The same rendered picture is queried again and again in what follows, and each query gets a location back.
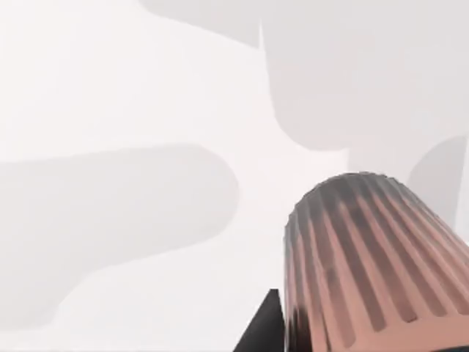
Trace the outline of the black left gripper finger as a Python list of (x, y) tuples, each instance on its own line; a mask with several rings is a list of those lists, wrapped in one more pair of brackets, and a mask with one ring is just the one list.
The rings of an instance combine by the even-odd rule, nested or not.
[(285, 322), (278, 289), (269, 289), (233, 352), (284, 352)]

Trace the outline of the ribbed pink and grey cup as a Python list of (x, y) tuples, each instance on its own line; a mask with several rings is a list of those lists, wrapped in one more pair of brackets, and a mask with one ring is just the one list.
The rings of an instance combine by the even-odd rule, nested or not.
[(307, 192), (284, 275), (285, 352), (469, 352), (469, 245), (392, 177)]

